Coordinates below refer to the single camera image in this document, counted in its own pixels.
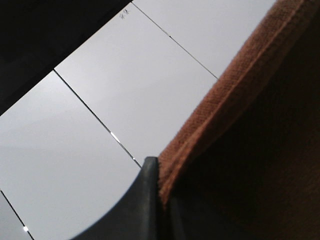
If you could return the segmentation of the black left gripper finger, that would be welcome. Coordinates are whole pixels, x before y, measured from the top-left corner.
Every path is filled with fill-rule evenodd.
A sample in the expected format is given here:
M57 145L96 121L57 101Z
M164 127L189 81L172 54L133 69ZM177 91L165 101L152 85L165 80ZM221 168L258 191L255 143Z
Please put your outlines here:
M158 193L159 162L144 163L122 198L74 240L171 240Z

